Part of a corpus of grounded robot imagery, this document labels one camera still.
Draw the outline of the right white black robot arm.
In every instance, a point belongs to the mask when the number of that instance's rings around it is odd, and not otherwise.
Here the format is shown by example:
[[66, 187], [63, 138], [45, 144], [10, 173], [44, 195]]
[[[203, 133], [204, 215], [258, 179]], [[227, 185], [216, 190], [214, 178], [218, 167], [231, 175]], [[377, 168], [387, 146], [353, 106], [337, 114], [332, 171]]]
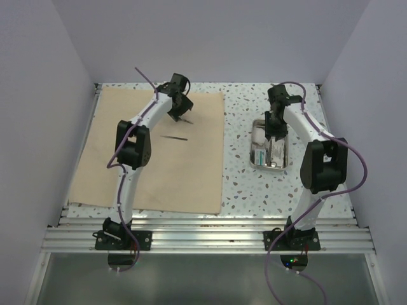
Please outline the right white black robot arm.
[[347, 176], [346, 141], [335, 142], [323, 134], [322, 125], [305, 108], [305, 99], [288, 94], [285, 85], [268, 90], [270, 110], [265, 112], [265, 137], [273, 147], [284, 140], [292, 128], [305, 152], [300, 166], [303, 190], [294, 212], [287, 218], [283, 231], [274, 229], [271, 250], [320, 249], [316, 220], [328, 195], [343, 184]]

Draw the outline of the green white sachet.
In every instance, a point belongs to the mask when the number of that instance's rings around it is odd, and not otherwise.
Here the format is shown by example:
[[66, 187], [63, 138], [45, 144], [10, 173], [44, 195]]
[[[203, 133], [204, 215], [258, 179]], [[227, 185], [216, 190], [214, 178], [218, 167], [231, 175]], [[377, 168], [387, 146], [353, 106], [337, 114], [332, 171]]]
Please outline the green white sachet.
[[266, 166], [267, 155], [266, 149], [253, 150], [253, 163], [257, 166]]

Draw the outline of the white gauze pad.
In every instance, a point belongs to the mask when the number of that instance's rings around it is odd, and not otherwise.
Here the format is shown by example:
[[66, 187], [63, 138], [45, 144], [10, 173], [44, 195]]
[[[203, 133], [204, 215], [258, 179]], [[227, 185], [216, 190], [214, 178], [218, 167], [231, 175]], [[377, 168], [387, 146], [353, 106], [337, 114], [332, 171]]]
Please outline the white gauze pad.
[[262, 126], [255, 126], [252, 131], [252, 143], [257, 146], [264, 146], [266, 142], [265, 130]]

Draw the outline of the short steel tweezers top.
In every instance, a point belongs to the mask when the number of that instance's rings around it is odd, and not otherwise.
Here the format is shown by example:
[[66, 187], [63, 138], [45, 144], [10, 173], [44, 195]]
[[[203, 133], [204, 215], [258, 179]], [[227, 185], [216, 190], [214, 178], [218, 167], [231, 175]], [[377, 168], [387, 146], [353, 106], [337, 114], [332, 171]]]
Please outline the short steel tweezers top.
[[187, 119], [184, 119], [184, 118], [179, 118], [179, 121], [182, 121], [182, 122], [184, 122], [184, 123], [188, 123], [188, 124], [193, 125], [193, 122], [191, 122], [191, 121], [189, 121], [189, 120], [187, 120]]

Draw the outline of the white printed sachet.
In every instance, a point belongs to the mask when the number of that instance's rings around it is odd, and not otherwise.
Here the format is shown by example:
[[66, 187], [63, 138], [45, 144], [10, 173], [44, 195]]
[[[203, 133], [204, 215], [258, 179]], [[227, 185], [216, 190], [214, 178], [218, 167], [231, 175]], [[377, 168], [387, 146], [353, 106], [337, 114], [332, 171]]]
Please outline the white printed sachet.
[[272, 137], [270, 140], [270, 161], [276, 164], [280, 164], [284, 162], [285, 156], [285, 149], [286, 149], [286, 141], [284, 138], [276, 139]]

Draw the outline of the beige cloth mat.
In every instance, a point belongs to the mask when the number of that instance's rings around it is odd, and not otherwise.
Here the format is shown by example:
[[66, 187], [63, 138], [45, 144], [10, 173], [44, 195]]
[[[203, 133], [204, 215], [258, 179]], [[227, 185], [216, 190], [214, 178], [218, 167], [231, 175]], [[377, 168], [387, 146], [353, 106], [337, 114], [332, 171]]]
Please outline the beige cloth mat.
[[[98, 207], [115, 203], [121, 169], [108, 169], [121, 120], [136, 116], [150, 90], [102, 90], [69, 202]], [[165, 115], [151, 131], [152, 155], [137, 183], [133, 206], [141, 210], [218, 214], [222, 203], [224, 101], [222, 93], [190, 93], [192, 110], [175, 122]], [[161, 135], [187, 138], [165, 139]]]

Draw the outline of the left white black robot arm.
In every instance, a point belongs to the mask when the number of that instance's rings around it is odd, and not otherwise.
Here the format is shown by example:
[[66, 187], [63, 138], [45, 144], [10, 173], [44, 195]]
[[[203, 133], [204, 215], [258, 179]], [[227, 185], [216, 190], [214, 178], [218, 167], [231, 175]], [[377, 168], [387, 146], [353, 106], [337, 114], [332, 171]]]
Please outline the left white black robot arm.
[[170, 81], [154, 86], [152, 99], [130, 121], [121, 120], [116, 129], [114, 154], [107, 168], [121, 169], [116, 193], [116, 214], [104, 221], [102, 232], [111, 244], [123, 250], [135, 240], [131, 233], [132, 205], [142, 169], [151, 158], [151, 131], [157, 123], [169, 115], [175, 122], [192, 110], [188, 98], [190, 80], [174, 73]]

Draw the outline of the steel surgical scissors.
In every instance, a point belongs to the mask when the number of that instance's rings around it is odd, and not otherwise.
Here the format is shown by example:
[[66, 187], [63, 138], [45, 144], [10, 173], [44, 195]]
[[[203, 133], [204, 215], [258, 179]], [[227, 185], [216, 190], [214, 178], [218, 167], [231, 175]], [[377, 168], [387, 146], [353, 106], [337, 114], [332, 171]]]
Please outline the steel surgical scissors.
[[265, 165], [271, 168], [282, 168], [284, 162], [281, 159], [272, 159], [267, 161]]

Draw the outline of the stainless steel tray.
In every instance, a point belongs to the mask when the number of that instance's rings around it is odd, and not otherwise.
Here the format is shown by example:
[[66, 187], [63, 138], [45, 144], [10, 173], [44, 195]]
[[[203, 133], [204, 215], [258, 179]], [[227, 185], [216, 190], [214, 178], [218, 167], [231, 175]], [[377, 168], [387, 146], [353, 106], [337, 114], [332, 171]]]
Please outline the stainless steel tray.
[[253, 150], [254, 150], [254, 149], [266, 149], [267, 161], [269, 161], [269, 160], [270, 160], [270, 149], [269, 149], [270, 140], [266, 139], [266, 142], [265, 142], [264, 146], [257, 146], [256, 144], [253, 144], [253, 143], [252, 143], [252, 131], [253, 131], [253, 128], [254, 128], [255, 126], [262, 126], [262, 127], [264, 128], [264, 130], [265, 130], [265, 121], [264, 121], [263, 119], [255, 119], [255, 120], [252, 122], [252, 128], [251, 128], [251, 144], [250, 144], [250, 155], [249, 155], [249, 163], [250, 163], [250, 165], [251, 165], [253, 168], [259, 169], [259, 170], [271, 170], [271, 171], [274, 171], [274, 170], [278, 170], [278, 171], [284, 170], [284, 169], [288, 166], [288, 164], [289, 164], [289, 137], [288, 137], [288, 135], [286, 135], [286, 136], [284, 137], [284, 139], [285, 139], [285, 141], [286, 141], [286, 149], [285, 149], [285, 156], [284, 156], [284, 165], [282, 166], [282, 168], [271, 168], [271, 167], [268, 167], [268, 166], [257, 166], [257, 165], [255, 165], [255, 164], [253, 163]]

